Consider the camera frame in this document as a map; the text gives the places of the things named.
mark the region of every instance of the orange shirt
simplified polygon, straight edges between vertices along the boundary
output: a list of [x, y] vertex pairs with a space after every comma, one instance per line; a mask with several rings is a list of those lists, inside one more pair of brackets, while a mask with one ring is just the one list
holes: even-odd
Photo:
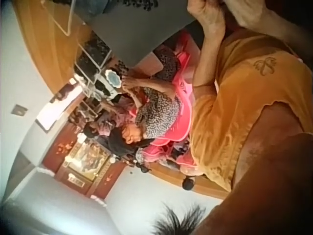
[[265, 106], [288, 104], [313, 133], [312, 72], [284, 43], [245, 30], [221, 46], [216, 80], [218, 95], [194, 103], [190, 146], [199, 169], [231, 191], [242, 146]]

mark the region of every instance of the leopard print shirt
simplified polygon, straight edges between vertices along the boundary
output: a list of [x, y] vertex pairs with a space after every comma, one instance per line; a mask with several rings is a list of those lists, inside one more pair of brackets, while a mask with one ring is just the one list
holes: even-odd
[[[160, 79], [172, 82], [180, 63], [174, 53], [168, 47], [161, 47], [154, 51], [155, 55], [164, 65], [162, 71], [152, 76], [152, 79]], [[145, 120], [146, 136], [154, 139], [163, 136], [174, 124], [180, 110], [180, 100], [176, 96], [174, 100], [151, 88], [143, 89], [149, 102], [141, 107], [135, 119], [136, 124]]]

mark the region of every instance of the gray mat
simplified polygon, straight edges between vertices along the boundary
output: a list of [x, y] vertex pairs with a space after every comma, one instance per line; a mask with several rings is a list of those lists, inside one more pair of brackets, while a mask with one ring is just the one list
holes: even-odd
[[89, 25], [127, 66], [134, 67], [174, 33], [194, 21], [187, 0], [159, 0], [150, 12], [115, 5]]

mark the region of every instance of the lap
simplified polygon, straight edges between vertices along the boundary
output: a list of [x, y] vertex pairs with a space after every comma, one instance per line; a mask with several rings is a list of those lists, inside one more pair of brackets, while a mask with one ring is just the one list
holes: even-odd
[[271, 106], [264, 107], [240, 152], [233, 177], [233, 186], [242, 179], [266, 148], [302, 132], [299, 119], [287, 104], [275, 102]]

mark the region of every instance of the window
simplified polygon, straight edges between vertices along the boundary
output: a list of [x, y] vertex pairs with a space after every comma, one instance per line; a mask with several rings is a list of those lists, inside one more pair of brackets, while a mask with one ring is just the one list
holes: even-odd
[[68, 96], [64, 100], [55, 100], [53, 103], [47, 103], [38, 114], [36, 121], [46, 132], [49, 131], [55, 121], [62, 116], [64, 110], [82, 91], [82, 87], [77, 86], [73, 91], [68, 93]]

